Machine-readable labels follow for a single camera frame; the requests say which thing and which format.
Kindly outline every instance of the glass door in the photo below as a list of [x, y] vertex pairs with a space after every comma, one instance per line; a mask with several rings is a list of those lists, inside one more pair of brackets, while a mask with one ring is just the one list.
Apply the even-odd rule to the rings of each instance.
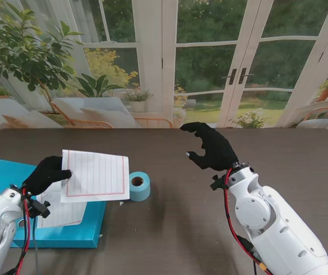
[[193, 121], [216, 126], [222, 106], [230, 105], [259, 5], [163, 1], [163, 109], [175, 127]]
[[262, 1], [221, 127], [276, 125], [308, 58], [319, 58], [314, 46], [328, 39], [327, 15], [328, 0]]

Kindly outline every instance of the grass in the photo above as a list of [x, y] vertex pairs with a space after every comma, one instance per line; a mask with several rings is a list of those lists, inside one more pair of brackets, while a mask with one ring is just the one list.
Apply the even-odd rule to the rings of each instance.
[[[220, 114], [221, 102], [221, 99], [198, 100], [196, 107], [187, 109], [187, 115], [185, 116], [184, 122], [217, 122]], [[248, 111], [262, 108], [264, 115], [268, 117], [268, 126], [273, 126], [281, 116], [286, 104], [286, 101], [245, 98], [240, 102], [236, 116], [241, 116]]]

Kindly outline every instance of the notebook page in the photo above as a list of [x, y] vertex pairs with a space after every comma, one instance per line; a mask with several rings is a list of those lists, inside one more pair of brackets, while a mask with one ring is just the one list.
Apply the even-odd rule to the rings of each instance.
[[129, 199], [126, 156], [63, 150], [62, 169], [72, 177], [62, 181], [61, 202]]
[[61, 192], [42, 193], [37, 200], [50, 203], [49, 216], [38, 216], [37, 228], [79, 225], [84, 217], [86, 202], [61, 203]]

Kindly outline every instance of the blue box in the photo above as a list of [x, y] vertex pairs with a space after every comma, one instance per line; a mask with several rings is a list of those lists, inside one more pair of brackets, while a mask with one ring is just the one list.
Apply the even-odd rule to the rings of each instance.
[[[0, 193], [10, 184], [21, 186], [35, 166], [0, 160]], [[79, 225], [40, 228], [35, 230], [39, 248], [96, 248], [98, 245], [106, 202], [88, 202], [84, 218]], [[16, 231], [11, 247], [20, 248], [24, 242], [24, 229]]]

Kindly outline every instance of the blue tape roll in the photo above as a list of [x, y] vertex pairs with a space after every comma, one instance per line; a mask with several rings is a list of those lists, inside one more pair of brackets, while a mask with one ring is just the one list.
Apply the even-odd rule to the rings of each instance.
[[146, 173], [134, 172], [129, 174], [129, 198], [132, 201], [144, 201], [148, 198], [148, 196], [150, 196], [150, 191], [150, 178]]

